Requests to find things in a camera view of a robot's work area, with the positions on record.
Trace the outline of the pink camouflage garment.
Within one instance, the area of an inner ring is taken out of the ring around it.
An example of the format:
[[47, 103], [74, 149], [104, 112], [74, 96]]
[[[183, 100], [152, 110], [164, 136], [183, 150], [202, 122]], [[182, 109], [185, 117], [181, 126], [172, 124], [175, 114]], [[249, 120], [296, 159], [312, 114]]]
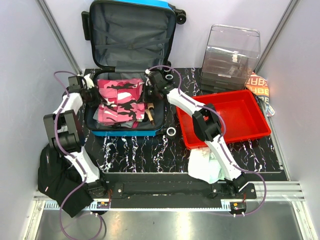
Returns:
[[141, 100], [144, 81], [140, 78], [97, 81], [104, 102], [94, 113], [94, 119], [105, 126], [140, 122], [145, 118], [145, 103]]

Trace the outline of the blue hard-shell suitcase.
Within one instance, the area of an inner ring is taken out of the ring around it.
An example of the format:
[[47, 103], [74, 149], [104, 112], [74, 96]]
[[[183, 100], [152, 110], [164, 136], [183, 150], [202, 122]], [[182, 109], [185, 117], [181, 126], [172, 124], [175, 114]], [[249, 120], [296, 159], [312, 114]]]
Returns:
[[[161, 0], [95, 0], [81, 14], [84, 36], [90, 41], [97, 65], [93, 83], [98, 80], [142, 79], [145, 70], [162, 72], [173, 84], [168, 60], [176, 26], [187, 20], [186, 12]], [[147, 103], [153, 103], [155, 125], [148, 117]], [[144, 119], [104, 125], [94, 119], [98, 106], [85, 106], [84, 122], [99, 137], [145, 137], [160, 133], [165, 121], [166, 98], [144, 102]]]

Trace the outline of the red plastic tray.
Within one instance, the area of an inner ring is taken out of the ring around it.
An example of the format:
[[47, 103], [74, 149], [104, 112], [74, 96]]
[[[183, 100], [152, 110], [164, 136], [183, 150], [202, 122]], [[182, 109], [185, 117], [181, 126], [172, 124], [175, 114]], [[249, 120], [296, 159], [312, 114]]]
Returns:
[[193, 99], [213, 104], [226, 124], [227, 144], [269, 136], [271, 129], [253, 93], [248, 90], [194, 96]]

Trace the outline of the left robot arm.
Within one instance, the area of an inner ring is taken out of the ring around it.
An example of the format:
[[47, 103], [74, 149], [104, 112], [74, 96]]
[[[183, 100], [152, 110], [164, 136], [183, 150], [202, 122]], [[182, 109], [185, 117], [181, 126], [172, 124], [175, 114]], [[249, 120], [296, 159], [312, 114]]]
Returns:
[[65, 93], [57, 110], [43, 117], [48, 142], [75, 167], [88, 194], [92, 198], [103, 198], [108, 186], [85, 149], [83, 127], [77, 117], [84, 104], [97, 107], [102, 97], [89, 74], [71, 73], [68, 83], [68, 87], [63, 87]]

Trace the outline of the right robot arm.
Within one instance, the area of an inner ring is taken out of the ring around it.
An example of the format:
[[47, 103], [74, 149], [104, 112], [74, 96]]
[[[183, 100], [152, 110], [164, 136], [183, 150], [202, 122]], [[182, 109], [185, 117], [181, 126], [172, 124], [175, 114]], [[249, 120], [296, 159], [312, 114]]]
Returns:
[[170, 104], [192, 118], [195, 136], [209, 147], [223, 170], [226, 194], [235, 199], [243, 195], [248, 180], [227, 147], [223, 137], [226, 126], [214, 105], [201, 103], [186, 95], [168, 83], [159, 71], [147, 69], [145, 76], [155, 96], [166, 97]]

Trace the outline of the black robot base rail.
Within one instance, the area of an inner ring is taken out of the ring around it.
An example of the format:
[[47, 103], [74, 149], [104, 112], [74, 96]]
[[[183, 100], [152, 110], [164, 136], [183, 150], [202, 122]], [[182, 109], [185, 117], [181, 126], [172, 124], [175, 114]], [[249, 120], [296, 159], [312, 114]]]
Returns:
[[253, 183], [240, 193], [229, 193], [224, 181], [209, 184], [186, 173], [103, 174], [111, 194], [111, 209], [126, 210], [226, 210], [228, 202], [256, 200]]

